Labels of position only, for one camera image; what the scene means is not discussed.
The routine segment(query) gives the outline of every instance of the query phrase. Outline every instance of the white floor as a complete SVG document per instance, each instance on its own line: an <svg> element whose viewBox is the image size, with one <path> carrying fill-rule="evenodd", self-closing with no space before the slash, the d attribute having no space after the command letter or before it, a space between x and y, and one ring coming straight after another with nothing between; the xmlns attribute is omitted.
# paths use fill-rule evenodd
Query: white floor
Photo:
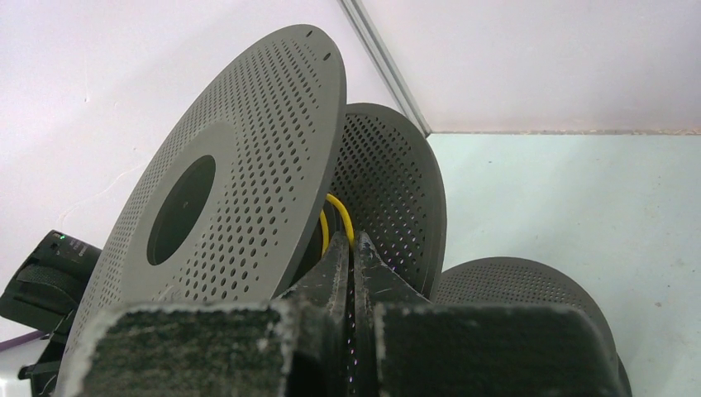
<svg viewBox="0 0 701 397"><path fill-rule="evenodd" d="M701 395L701 137L434 135L444 270L551 265L597 301L633 395Z"/></svg>

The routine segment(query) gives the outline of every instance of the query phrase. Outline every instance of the yellow cable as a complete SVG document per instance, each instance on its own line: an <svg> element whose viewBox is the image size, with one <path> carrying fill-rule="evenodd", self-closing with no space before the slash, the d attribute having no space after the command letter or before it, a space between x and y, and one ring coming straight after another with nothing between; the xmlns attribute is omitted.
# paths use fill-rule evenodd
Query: yellow cable
<svg viewBox="0 0 701 397"><path fill-rule="evenodd" d="M319 216L319 222L322 223L322 256L324 256L324 252L326 252L328 248L328 222L324 210L322 210L322 214Z"/></svg>
<svg viewBox="0 0 701 397"><path fill-rule="evenodd" d="M336 210L341 213L341 219L343 219L343 226L346 228L348 242L350 243L350 246L353 247L353 241L355 240L355 236L353 235L353 224L351 223L351 216L348 213L348 210L346 210L346 206L344 206L338 198L330 193L327 194L327 201L333 204L333 206L336 207Z"/></svg>

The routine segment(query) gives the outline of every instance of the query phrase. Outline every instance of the dark gray perforated disc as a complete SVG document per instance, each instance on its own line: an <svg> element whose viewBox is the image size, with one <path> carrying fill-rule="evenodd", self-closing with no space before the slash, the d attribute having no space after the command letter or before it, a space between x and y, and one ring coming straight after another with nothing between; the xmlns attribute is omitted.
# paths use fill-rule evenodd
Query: dark gray perforated disc
<svg viewBox="0 0 701 397"><path fill-rule="evenodd" d="M568 304L585 312L601 332L615 365L616 347L601 309L570 277L547 265L520 258L484 258L446 270L436 304Z"/></svg>
<svg viewBox="0 0 701 397"><path fill-rule="evenodd" d="M134 188L66 358L114 304L258 301L287 289L331 183L345 104L341 55L314 26L276 31L233 60Z"/></svg>
<svg viewBox="0 0 701 397"><path fill-rule="evenodd" d="M349 105L331 191L387 265L430 297L446 248L446 194L422 133L390 108Z"/></svg>

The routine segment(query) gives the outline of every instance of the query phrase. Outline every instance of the purple cable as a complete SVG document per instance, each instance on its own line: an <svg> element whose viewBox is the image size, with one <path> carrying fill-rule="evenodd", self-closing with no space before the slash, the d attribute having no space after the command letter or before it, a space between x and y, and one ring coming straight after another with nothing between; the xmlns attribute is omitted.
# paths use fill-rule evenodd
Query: purple cable
<svg viewBox="0 0 701 397"><path fill-rule="evenodd" d="M13 347L18 347L27 342L34 341L36 339L39 339L40 337L43 337L44 335L46 335L46 332L34 331L26 333L20 337L15 337L13 339L6 340L5 342L0 342L0 352L4 352L8 349L12 349Z"/></svg>

